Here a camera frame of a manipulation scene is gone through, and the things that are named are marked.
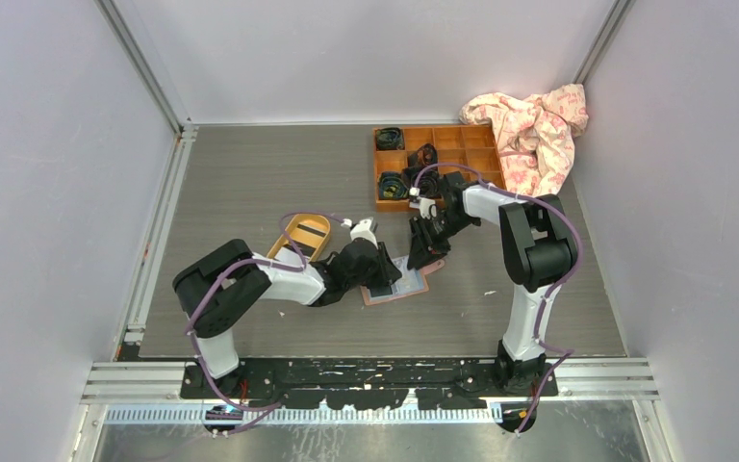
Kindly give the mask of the brown leather card holder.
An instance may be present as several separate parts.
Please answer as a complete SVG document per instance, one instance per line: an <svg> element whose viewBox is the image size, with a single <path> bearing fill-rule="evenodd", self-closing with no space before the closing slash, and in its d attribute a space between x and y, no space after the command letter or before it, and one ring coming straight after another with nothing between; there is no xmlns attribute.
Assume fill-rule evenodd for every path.
<svg viewBox="0 0 739 462"><path fill-rule="evenodd" d="M408 269L408 260L408 256L393 259L395 267L401 271L401 277L392 286L382 289L361 287L365 306L379 305L405 297L427 293L429 291L427 276L441 270L446 265L446 261L441 259L422 269Z"/></svg>

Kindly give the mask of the yellow oval card tray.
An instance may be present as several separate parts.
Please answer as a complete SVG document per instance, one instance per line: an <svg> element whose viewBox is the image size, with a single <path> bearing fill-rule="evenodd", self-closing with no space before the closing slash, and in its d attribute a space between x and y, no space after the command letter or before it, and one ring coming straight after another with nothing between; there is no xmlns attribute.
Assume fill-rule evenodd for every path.
<svg viewBox="0 0 739 462"><path fill-rule="evenodd" d="M296 226L299 223L304 223L321 230L327 230L328 234L326 237L320 237L298 230ZM285 232L295 242L306 259L317 260L330 240L331 224L327 218L320 215L295 214L285 227Z"/></svg>

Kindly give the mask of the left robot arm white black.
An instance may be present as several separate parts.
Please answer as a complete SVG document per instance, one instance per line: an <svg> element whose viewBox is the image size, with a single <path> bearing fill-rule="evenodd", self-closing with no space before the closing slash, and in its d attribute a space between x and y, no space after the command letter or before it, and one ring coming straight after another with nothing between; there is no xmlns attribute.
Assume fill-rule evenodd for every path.
<svg viewBox="0 0 739 462"><path fill-rule="evenodd" d="M205 385L228 398L242 385L233 326L257 301L327 306L358 287L386 289L401 276L386 246L364 238L316 261L287 248L269 259L234 239L179 272L172 289L189 317Z"/></svg>

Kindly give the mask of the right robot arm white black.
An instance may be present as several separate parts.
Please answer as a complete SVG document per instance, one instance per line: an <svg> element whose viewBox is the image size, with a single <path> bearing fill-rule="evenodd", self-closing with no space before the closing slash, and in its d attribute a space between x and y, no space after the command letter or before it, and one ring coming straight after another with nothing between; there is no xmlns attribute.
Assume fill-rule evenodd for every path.
<svg viewBox="0 0 739 462"><path fill-rule="evenodd" d="M499 229L504 266L514 284L506 331L497 344L493 381L505 394L521 394L547 373L548 317L563 284L577 268L580 238L559 198L520 196L496 185L468 182L451 172L438 182L443 200L411 188L408 267L420 270L447 256L449 240L487 221Z"/></svg>

